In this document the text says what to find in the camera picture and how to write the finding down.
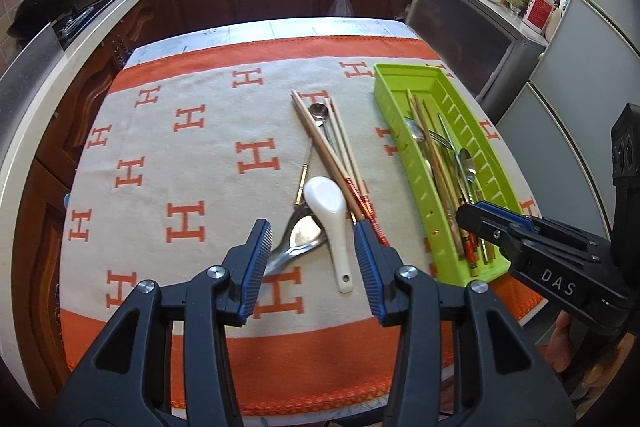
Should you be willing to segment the person's right hand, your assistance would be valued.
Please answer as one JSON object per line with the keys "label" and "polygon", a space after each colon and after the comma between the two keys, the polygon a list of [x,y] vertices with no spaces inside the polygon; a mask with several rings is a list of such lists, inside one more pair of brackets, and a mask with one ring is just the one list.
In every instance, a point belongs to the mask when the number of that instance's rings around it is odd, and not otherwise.
{"label": "person's right hand", "polygon": [[[570,325],[573,317],[565,311],[561,311],[554,322],[550,340],[544,351],[544,359],[556,373],[562,373],[568,369],[574,359],[576,348],[570,341]],[[637,337],[626,334],[616,345],[608,348],[608,351],[593,364],[585,373],[582,382],[577,387],[579,399],[595,397],[611,384],[611,381],[626,361],[631,348],[634,347]]]}

